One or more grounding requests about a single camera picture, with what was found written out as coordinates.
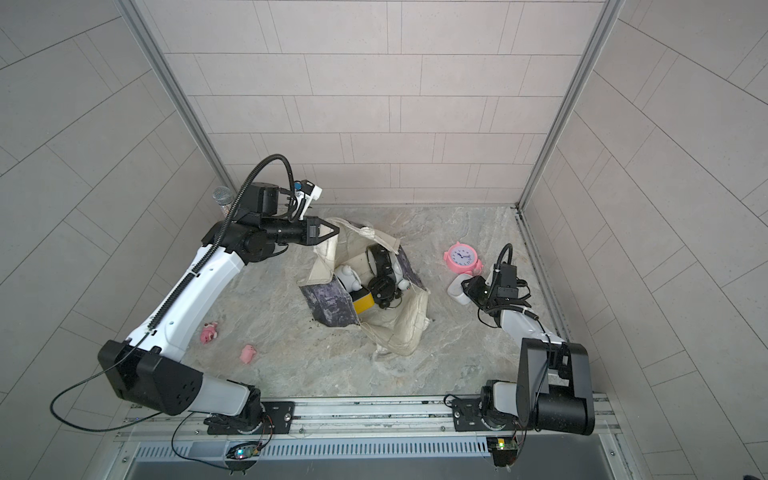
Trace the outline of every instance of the wire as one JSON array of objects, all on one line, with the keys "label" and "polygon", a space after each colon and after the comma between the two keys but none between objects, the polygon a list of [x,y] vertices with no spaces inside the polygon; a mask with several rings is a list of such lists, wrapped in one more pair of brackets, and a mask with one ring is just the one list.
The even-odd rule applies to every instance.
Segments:
[{"label": "wire", "polygon": [[182,455],[182,454],[180,454],[179,452],[176,451],[176,447],[174,447],[174,439],[176,438],[176,433],[179,431],[179,428],[181,428],[181,426],[184,424],[184,422],[186,422],[192,416],[193,413],[195,413],[195,412],[190,412],[190,414],[187,415],[186,417],[184,417],[184,420],[179,422],[179,425],[177,425],[176,429],[174,430],[174,434],[170,436],[170,449],[174,451],[174,453],[176,454],[177,457],[183,458],[184,460],[191,460],[192,462],[203,463],[205,465],[209,465],[211,467],[218,468],[220,470],[227,470],[229,472],[234,472],[234,470],[229,468],[229,467],[223,467],[221,465],[214,465],[213,463],[209,463],[209,462],[206,462],[205,460],[200,460],[198,458],[185,457],[184,455]]},{"label": "wire", "polygon": [[99,373],[95,373],[94,375],[89,376],[88,378],[86,378],[82,382],[75,383],[73,386],[71,386],[71,387],[69,387],[69,388],[67,388],[65,390],[62,390],[58,395],[56,395],[53,398],[53,400],[51,400],[51,405],[48,406],[48,409],[51,411],[51,415],[53,415],[59,422],[65,424],[65,425],[69,425],[73,429],[82,430],[83,432],[114,432],[115,430],[126,429],[126,428],[128,428],[130,426],[136,425],[137,423],[141,423],[144,420],[151,419],[152,417],[160,415],[162,412],[153,413],[152,415],[145,416],[144,418],[138,419],[135,422],[127,423],[125,425],[120,425],[119,427],[113,427],[111,429],[89,429],[87,427],[82,427],[80,425],[75,425],[74,423],[71,423],[71,422],[68,422],[68,421],[64,420],[62,417],[59,416],[58,413],[56,413],[56,411],[53,408],[53,405],[56,403],[56,400],[61,398],[61,396],[64,395],[66,392],[69,392],[70,390],[75,389],[75,388],[79,387],[80,385],[82,385],[84,383],[90,382],[91,380],[95,379],[99,375],[104,375],[106,372],[109,372],[110,370],[112,370],[113,368],[117,367],[122,362],[124,362],[129,356],[131,356],[131,354],[133,352],[136,351],[137,348],[139,348],[139,345],[141,345],[141,343],[149,336],[149,334],[150,334],[150,332],[145,333],[144,336],[141,337],[141,340],[139,340],[139,342],[134,346],[134,348],[132,348],[131,351],[126,353],[123,356],[123,358],[121,358],[117,362],[115,362],[113,366],[110,366],[110,367],[108,367],[106,369],[103,369]]},{"label": "wire", "polygon": [[492,329],[499,329],[499,328],[501,328],[500,326],[490,325],[490,324],[488,324],[486,322],[483,322],[482,319],[480,318],[480,309],[479,308],[478,308],[478,321],[480,323],[482,323],[483,325],[487,326],[488,328],[492,328]]}]

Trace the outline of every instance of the pink figurine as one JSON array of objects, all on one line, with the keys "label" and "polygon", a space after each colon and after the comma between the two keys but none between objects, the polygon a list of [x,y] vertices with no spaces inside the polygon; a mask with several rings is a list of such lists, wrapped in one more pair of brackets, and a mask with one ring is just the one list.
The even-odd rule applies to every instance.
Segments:
[{"label": "pink figurine", "polygon": [[219,336],[219,333],[216,331],[217,325],[218,323],[216,322],[203,324],[203,331],[200,332],[200,341],[203,345]]},{"label": "pink figurine", "polygon": [[242,363],[250,363],[255,355],[256,349],[254,349],[252,345],[245,345],[243,347],[243,352],[240,354],[240,361]]}]

